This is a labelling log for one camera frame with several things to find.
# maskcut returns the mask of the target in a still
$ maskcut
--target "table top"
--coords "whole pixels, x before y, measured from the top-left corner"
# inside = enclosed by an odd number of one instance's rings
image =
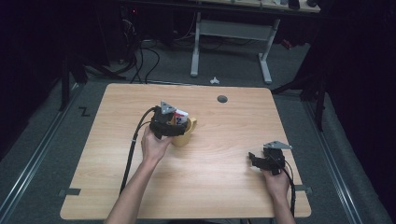
[[[219,95],[228,102],[220,103]],[[268,89],[137,84],[107,86],[70,185],[80,193],[66,196],[61,217],[107,217],[119,196],[136,126],[161,100],[187,111],[198,124],[186,146],[167,149],[148,183],[138,217],[273,217],[263,176],[248,159],[249,152],[262,157],[265,143],[288,143]],[[292,151],[283,151],[295,185],[301,185]],[[141,160],[141,146],[136,144],[129,177]],[[308,217],[311,208],[305,193],[297,191],[296,196],[295,216]]]
[[[272,8],[272,9],[281,9],[281,10],[293,10],[300,12],[314,12],[319,13],[320,7],[310,7],[306,0],[299,0],[300,9],[294,10],[290,9],[288,5],[277,5],[274,0],[200,0],[200,2],[207,3],[217,3],[217,4],[227,4],[227,5],[235,5],[241,7],[264,7],[264,8]]]

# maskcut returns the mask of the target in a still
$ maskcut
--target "yellow cup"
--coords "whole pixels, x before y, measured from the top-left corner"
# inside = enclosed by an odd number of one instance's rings
[[[183,135],[174,137],[174,139],[172,140],[172,144],[175,147],[186,146],[190,142],[191,133],[194,131],[195,126],[197,126],[197,119],[196,118],[187,118],[186,132],[184,132]]]

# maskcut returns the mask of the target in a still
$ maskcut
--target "forearm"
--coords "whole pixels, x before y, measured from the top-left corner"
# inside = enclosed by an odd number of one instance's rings
[[[295,224],[294,216],[291,214],[288,200],[273,199],[274,212],[277,224]]]
[[[125,186],[105,223],[135,223],[143,194],[156,167],[155,162],[142,162]]]

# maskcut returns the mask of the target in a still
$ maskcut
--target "hand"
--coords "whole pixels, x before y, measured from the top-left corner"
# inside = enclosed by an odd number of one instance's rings
[[[273,200],[287,200],[290,182],[285,172],[281,170],[279,175],[272,175],[271,171],[262,170],[262,174],[265,177],[265,184]]]
[[[154,132],[146,127],[142,138],[143,161],[154,162],[156,165],[165,155],[165,151],[172,142],[173,137],[158,139]]]

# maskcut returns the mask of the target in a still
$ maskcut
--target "round table hole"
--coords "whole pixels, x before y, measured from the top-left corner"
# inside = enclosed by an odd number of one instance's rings
[[[227,96],[224,96],[224,95],[220,95],[220,96],[218,96],[218,101],[220,102],[220,103],[226,103],[227,101],[228,101],[228,98],[227,98]]]

